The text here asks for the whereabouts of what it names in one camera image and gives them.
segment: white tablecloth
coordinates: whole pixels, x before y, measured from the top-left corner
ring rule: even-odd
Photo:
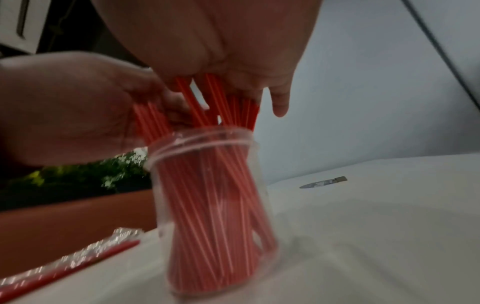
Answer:
[[[348,181],[299,189],[324,179]],[[477,303],[480,155],[379,160],[269,187],[282,258],[208,303]],[[174,303],[156,231],[14,304]]]

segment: plastic wrapper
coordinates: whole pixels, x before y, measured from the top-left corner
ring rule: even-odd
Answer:
[[[90,244],[73,254],[0,280],[0,303],[49,284],[92,263],[129,249],[140,242],[140,229],[118,228],[105,239]]]
[[[257,148],[248,129],[224,127],[174,133],[149,147],[146,166],[173,292],[223,291],[276,259]]]

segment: person's right hand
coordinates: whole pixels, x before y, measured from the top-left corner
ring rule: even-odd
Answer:
[[[119,41],[175,90],[174,77],[221,75],[229,93],[273,111],[289,108],[290,87],[322,0],[92,0]]]

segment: brown planter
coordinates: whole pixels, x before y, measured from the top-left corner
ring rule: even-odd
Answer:
[[[0,278],[75,252],[118,227],[156,228],[151,190],[0,213]]]

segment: clear plastic jar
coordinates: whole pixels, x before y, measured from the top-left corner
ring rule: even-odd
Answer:
[[[148,148],[158,228],[173,292],[245,283],[278,251],[251,131],[178,132]]]

